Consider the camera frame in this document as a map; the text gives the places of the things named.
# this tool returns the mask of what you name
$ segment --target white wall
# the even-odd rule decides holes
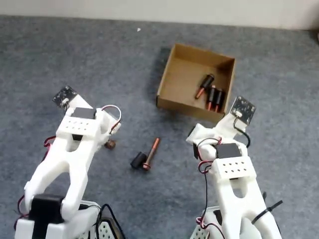
[[[319,0],[0,0],[0,14],[319,28]]]

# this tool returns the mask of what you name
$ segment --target perforated panel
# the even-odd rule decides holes
[[[200,228],[199,225],[197,225],[190,239],[206,239],[206,237],[207,232],[204,229]]]
[[[220,179],[231,179],[251,176],[256,178],[256,171],[249,157],[234,157],[216,159],[213,164],[214,172]]]
[[[95,119],[83,119],[65,116],[57,130],[57,135],[69,133],[87,135],[92,138],[96,135],[99,124]]]
[[[91,232],[91,238],[97,239],[96,234],[95,234],[95,227],[92,227],[90,229],[90,232]],[[107,222],[102,222],[100,224],[99,235],[100,235],[100,239],[115,239],[115,237],[112,233],[112,230],[110,228],[110,225]],[[89,232],[86,232],[75,239],[88,239],[88,237],[89,237]]]

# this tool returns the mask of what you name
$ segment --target black rubber stopper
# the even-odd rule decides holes
[[[223,101],[224,101],[224,92],[222,90],[217,90],[217,93],[216,93],[216,98],[215,98],[215,102],[214,104],[217,105],[217,106],[221,106],[223,105]]]
[[[207,102],[213,102],[216,97],[217,90],[215,87],[211,87],[207,96]]]
[[[138,169],[139,167],[143,165],[143,163],[146,162],[146,159],[147,159],[147,156],[144,153],[139,152],[137,156],[131,162],[132,168]]]
[[[211,87],[211,83],[213,83],[213,81],[214,81],[214,75],[207,75],[206,77],[205,77],[205,79],[203,80],[203,82],[201,83],[201,85],[200,85],[200,87],[201,88],[205,88],[205,89],[208,89],[208,88],[210,88]]]

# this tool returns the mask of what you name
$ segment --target black zip tie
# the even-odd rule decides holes
[[[277,206],[279,206],[281,203],[283,203],[283,200],[280,200],[279,202],[275,203],[274,205],[272,205],[271,207],[266,208],[265,210],[263,210],[260,214],[257,215],[257,217],[255,217],[252,221],[251,224],[255,224],[255,222],[257,222],[258,219],[260,219],[263,215],[265,215],[267,212],[271,212],[273,209],[275,209]]]

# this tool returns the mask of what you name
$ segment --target screw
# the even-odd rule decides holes
[[[157,148],[158,148],[158,145],[159,145],[159,142],[160,142],[160,138],[156,138],[155,139],[155,142],[150,150],[150,153],[148,155],[148,158],[146,160],[146,162],[143,164],[143,169],[148,171],[151,169],[151,165],[150,165],[150,162],[151,162],[151,159],[153,158]]]

